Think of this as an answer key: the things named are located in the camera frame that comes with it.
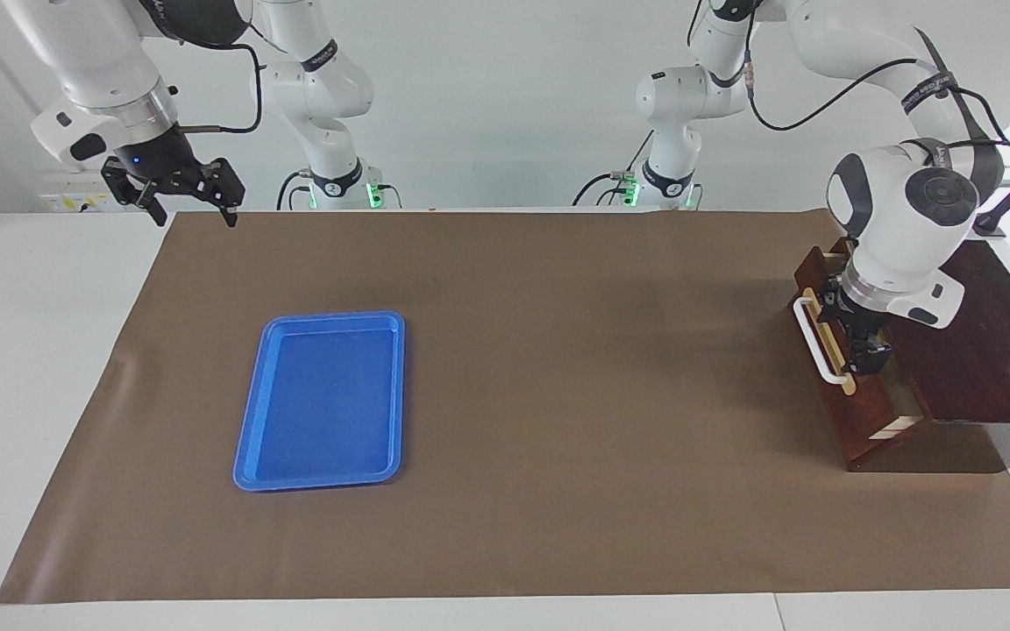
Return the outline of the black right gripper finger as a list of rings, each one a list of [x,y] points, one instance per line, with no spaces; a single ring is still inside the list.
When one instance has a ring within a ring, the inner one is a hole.
[[[121,205],[132,205],[144,211],[152,217],[153,223],[157,227],[164,227],[167,221],[167,212],[164,210],[157,197],[156,183],[147,181],[146,184],[137,188],[135,180],[128,172],[127,167],[117,157],[108,157],[102,165],[102,180],[108,185],[109,191],[115,197],[117,203]]]
[[[245,185],[235,168],[225,157],[217,157],[199,167],[199,200],[212,204],[231,229],[237,226],[237,208],[244,203]]]

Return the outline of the wooden drawer with white handle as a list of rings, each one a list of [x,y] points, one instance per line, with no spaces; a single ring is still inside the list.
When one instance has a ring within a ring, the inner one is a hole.
[[[894,357],[878,374],[849,371],[849,336],[835,318],[821,320],[822,284],[841,274],[853,248],[841,238],[829,251],[811,249],[794,272],[798,292],[788,310],[814,365],[847,470],[909,474],[913,466],[898,448],[923,411],[905,373]]]

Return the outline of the dark wooden drawer cabinet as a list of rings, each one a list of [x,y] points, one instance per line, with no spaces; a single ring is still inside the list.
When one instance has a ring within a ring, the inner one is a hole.
[[[888,315],[893,347],[923,411],[902,439],[910,474],[998,474],[1010,467],[1010,272],[985,241],[966,241],[943,271],[964,285],[949,327]]]

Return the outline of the blue plastic tray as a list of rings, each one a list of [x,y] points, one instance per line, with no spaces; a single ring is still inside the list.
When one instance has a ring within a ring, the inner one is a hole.
[[[277,493],[388,482],[403,459],[406,323],[286,315],[261,332],[232,480]]]

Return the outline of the brown table mat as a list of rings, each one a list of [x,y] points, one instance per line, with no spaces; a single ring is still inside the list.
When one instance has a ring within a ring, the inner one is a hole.
[[[0,604],[1010,588],[1010,476],[845,470],[786,307],[824,211],[171,223]],[[248,493],[277,316],[406,323],[388,482]]]

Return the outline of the white wall socket box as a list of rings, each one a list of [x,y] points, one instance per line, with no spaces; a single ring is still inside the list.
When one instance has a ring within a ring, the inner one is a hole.
[[[124,205],[117,203],[96,169],[44,175],[37,192],[50,212],[121,213],[127,210]]]

